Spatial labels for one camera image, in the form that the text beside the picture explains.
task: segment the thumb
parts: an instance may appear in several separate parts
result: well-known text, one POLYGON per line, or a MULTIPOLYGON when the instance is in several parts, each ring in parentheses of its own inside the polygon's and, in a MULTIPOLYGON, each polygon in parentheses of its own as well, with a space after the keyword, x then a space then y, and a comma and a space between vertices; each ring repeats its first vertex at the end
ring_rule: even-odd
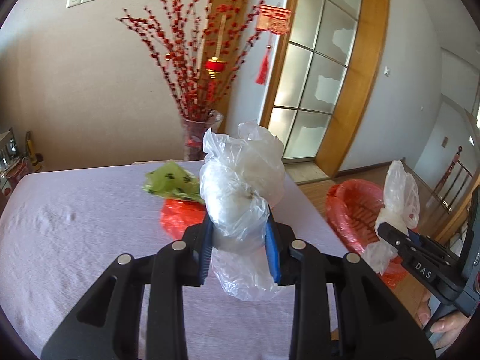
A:
POLYGON ((435 343, 435 345, 433 345, 433 348, 440 349, 452 344, 458 338, 461 332, 461 329, 453 329, 446 332, 440 337, 440 339, 435 343))
POLYGON ((428 301, 430 299, 430 296, 431 293, 426 291, 423 294, 421 303, 418 305, 415 320, 420 327, 425 326, 431 317, 430 307, 428 307, 428 301))
POLYGON ((460 311, 456 311, 445 318, 441 318, 431 326, 432 333, 445 333, 453 329, 463 328, 469 318, 463 315, 460 311))

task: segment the red basket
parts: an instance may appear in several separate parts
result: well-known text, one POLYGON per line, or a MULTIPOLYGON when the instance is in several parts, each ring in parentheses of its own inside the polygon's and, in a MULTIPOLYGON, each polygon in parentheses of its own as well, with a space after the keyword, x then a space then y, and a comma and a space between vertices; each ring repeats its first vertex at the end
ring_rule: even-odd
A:
MULTIPOLYGON (((347 180, 334 185, 327 193, 327 221, 349 251, 363 254, 369 243, 378 241, 375 220, 383 207, 383 190, 366 180, 347 180)), ((407 276, 395 257, 383 275, 388 287, 394 289, 407 276)))

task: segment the white plastic bag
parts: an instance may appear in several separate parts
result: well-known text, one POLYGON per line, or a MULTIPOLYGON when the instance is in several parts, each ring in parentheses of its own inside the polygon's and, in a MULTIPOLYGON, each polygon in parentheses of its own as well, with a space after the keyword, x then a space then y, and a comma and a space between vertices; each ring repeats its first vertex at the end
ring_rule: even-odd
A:
MULTIPOLYGON (((417 227, 420 214, 420 202, 417 183, 410 173, 406 173, 401 161, 393 161, 388 168, 383 188, 383 203, 375 221, 378 226, 387 222, 404 234, 408 229, 417 227)), ((383 275, 388 263, 397 256, 397 250, 383 239, 367 245, 362 258, 376 272, 383 275)))
POLYGON ((215 224, 213 271, 225 292, 241 300, 271 299, 279 291, 266 265, 268 206, 284 193, 283 144, 256 122, 238 126, 239 138, 203 138, 200 194, 215 224))

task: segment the red lantern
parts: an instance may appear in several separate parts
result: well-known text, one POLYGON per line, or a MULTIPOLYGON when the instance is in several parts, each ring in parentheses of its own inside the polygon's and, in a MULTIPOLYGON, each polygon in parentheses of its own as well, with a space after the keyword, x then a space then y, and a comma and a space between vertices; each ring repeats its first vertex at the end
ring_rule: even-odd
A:
POLYGON ((212 57, 205 63, 205 69, 207 69, 208 74, 212 79, 215 78, 217 73, 221 73, 225 70, 225 61, 219 57, 212 57))

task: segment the table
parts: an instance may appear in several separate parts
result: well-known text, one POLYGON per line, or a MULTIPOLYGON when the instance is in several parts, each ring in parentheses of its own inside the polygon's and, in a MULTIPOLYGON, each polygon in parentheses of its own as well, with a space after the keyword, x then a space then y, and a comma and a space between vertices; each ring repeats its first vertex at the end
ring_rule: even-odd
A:
MULTIPOLYGON (((180 163, 197 175, 202 164, 180 163)), ((145 173, 157 167, 146 163, 32 174, 15 189, 0 218, 0 305, 37 356, 68 311, 119 254, 143 257, 171 242, 158 221, 163 200, 141 189, 145 173)), ((284 198, 273 214, 320 251, 336 256, 347 252, 288 176, 284 198)), ((271 301, 242 302, 225 294, 210 271, 203 287, 184 289, 189 358, 224 360, 228 354, 229 359, 287 359, 293 293, 290 288, 271 301)), ((333 302, 330 314, 334 330, 333 302)))

